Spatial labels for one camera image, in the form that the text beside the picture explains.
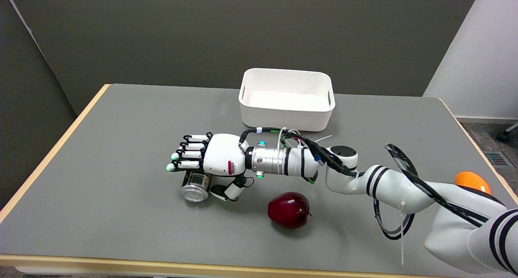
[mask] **black stripe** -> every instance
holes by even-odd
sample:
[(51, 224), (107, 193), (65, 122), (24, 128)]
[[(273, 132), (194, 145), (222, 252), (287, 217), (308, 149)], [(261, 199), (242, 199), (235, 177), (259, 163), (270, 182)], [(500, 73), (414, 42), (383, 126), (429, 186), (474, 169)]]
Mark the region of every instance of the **black stripe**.
[(477, 212), (471, 211), (470, 209), (463, 208), (461, 206), (458, 206), (457, 204), (452, 204), (448, 202), (448, 204), (452, 207), (457, 208), (458, 210), (464, 212), (467, 216), (473, 217), (474, 219), (477, 219), (478, 221), (481, 221), (482, 223), (485, 223), (489, 220), (488, 217), (478, 214)]
[(372, 182), (372, 178), (374, 178), (374, 175), (376, 175), (376, 172), (379, 171), (379, 169), (381, 169), (383, 166), (377, 166), (373, 171), (372, 173), (370, 173), (370, 176), (369, 176), (369, 180), (367, 181), (367, 188), (366, 188), (366, 192), (367, 192), (367, 195), (368, 196), (371, 196), (369, 191), (370, 191), (370, 182)]
[(305, 150), (305, 149), (302, 149), (302, 150), (300, 151), (300, 154), (302, 154), (302, 156), (300, 157), (300, 160), (301, 160), (301, 162), (300, 162), (300, 176), (301, 176), (301, 177), (303, 177), (303, 178), (305, 178), (305, 177), (306, 177), (306, 176), (304, 175), (304, 163), (305, 163), (305, 161), (304, 161), (304, 150)]
[(492, 201), (495, 201), (495, 202), (503, 205), (503, 203), (500, 200), (498, 200), (496, 197), (494, 197), (493, 195), (490, 195), (490, 194), (488, 194), (486, 192), (482, 192), (482, 191), (474, 189), (474, 188), (460, 186), (460, 185), (458, 185), (458, 187), (461, 187), (462, 189), (464, 189), (466, 191), (470, 191), (471, 193), (475, 193), (475, 194), (480, 195), (482, 197), (486, 197), (487, 199), (491, 199)]
[(291, 147), (286, 150), (286, 157), (284, 158), (284, 174), (288, 175), (288, 159), (290, 158)]
[(383, 176), (383, 174), (388, 170), (389, 170), (389, 168), (382, 169), (381, 172), (376, 177), (376, 180), (374, 181), (374, 185), (372, 186), (372, 197), (373, 198), (376, 198), (376, 188), (378, 187), (378, 182), (380, 181), (381, 176)]
[(514, 270), (513, 266), (511, 265), (511, 262), (507, 258), (507, 253), (505, 252), (505, 239), (507, 239), (507, 234), (509, 233), (509, 230), (515, 223), (518, 223), (518, 215), (511, 217), (503, 226), (500, 232), (500, 241), (498, 245), (500, 246), (500, 254), (502, 255), (503, 262), (507, 265), (510, 272), (518, 276), (518, 273), (516, 272), (516, 270)]
[(502, 221), (504, 219), (506, 219), (509, 215), (515, 213), (515, 212), (518, 212), (518, 209), (514, 209), (514, 210), (509, 210), (507, 212), (505, 212), (504, 214), (500, 215), (500, 217), (498, 217), (495, 221), (495, 223), (493, 223), (493, 225), (491, 226), (491, 230), (489, 232), (489, 247), (491, 249), (491, 253), (493, 254), (493, 257), (495, 258), (495, 260), (503, 267), (503, 269), (509, 271), (509, 269), (507, 269), (506, 266), (503, 265), (502, 261), (500, 260), (500, 258), (498, 257), (498, 254), (496, 252), (496, 230), (498, 229), (498, 227), (500, 226), (500, 223), (502, 223)]

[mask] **chair wheel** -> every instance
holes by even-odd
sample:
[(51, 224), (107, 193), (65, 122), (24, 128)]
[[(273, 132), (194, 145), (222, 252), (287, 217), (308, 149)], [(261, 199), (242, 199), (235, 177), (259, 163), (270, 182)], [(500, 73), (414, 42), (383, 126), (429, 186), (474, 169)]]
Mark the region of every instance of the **chair wheel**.
[(504, 131), (501, 134), (498, 134), (498, 136), (496, 136), (496, 139), (505, 143), (509, 140), (509, 132)]

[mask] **robotic arm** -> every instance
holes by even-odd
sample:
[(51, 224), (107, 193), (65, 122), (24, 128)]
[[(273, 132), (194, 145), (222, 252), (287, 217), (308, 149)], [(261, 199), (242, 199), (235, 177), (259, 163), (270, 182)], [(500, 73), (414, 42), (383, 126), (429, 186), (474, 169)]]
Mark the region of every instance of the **robotic arm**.
[[(278, 133), (280, 143), (267, 147), (246, 142), (249, 133)], [(289, 147), (287, 139), (302, 147)], [(396, 146), (385, 148), (401, 172), (375, 165), (357, 171), (358, 154), (347, 146), (324, 148), (296, 134), (275, 127), (246, 130), (241, 137), (231, 134), (184, 136), (185, 142), (172, 154), (168, 171), (206, 173), (233, 177), (228, 185), (213, 185), (210, 193), (221, 200), (236, 201), (247, 185), (248, 169), (258, 178), (264, 174), (300, 176), (310, 183), (318, 177), (318, 167), (327, 164), (325, 184), (343, 195), (368, 195), (373, 198), (374, 215), (385, 237), (400, 239), (411, 227), (414, 214), (437, 202), (435, 216), (425, 248), (443, 262), (470, 273), (511, 272), (518, 276), (518, 209), (507, 210), (483, 190), (455, 184), (426, 182), (409, 158)], [(380, 202), (405, 214), (401, 227), (383, 226)]]

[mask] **white cable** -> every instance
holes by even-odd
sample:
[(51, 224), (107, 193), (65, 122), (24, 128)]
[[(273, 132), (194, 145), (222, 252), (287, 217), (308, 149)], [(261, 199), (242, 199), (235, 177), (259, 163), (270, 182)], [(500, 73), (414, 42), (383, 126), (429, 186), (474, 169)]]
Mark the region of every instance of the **white cable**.
[[(277, 138), (277, 159), (279, 159), (279, 156), (281, 154), (281, 137), (282, 137), (282, 132), (283, 131), (292, 132), (293, 134), (300, 135), (300, 131), (298, 131), (296, 129), (287, 129), (286, 127), (281, 128), (281, 131), (279, 131), (279, 137)], [(325, 140), (326, 138), (330, 138), (331, 136), (333, 136), (333, 135), (330, 134), (329, 136), (325, 136), (323, 138), (319, 138), (315, 142), (319, 142), (321, 140)], [(291, 147), (292, 149), (303, 149), (303, 148), (308, 147), (307, 145), (303, 145), (302, 141), (300, 141), (300, 140), (296, 140), (296, 142), (297, 142), (297, 147), (294, 147), (291, 143), (288, 142), (288, 140), (285, 140), (286, 145)], [(281, 174), (281, 162), (277, 163), (277, 174)]]
[(403, 243), (403, 237), (405, 236), (405, 231), (403, 229), (403, 223), (405, 222), (405, 214), (403, 214), (403, 207), (405, 206), (405, 201), (402, 201), (399, 204), (399, 216), (401, 217), (401, 265), (405, 264), (405, 247)]

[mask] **carpet floor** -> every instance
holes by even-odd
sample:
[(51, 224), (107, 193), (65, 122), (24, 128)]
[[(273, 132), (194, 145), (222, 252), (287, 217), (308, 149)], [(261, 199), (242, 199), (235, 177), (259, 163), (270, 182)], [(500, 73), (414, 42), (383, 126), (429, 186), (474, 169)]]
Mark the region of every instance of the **carpet floor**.
[[(514, 192), (518, 193), (518, 129), (511, 133), (507, 143), (495, 140), (495, 137), (509, 125), (487, 123), (463, 123), (464, 128), (483, 151), (502, 151), (511, 161), (514, 168), (496, 169), (509, 183)], [(17, 271), (14, 267), (0, 267), (0, 278), (121, 278), (122, 276), (106, 275), (30, 275)]]

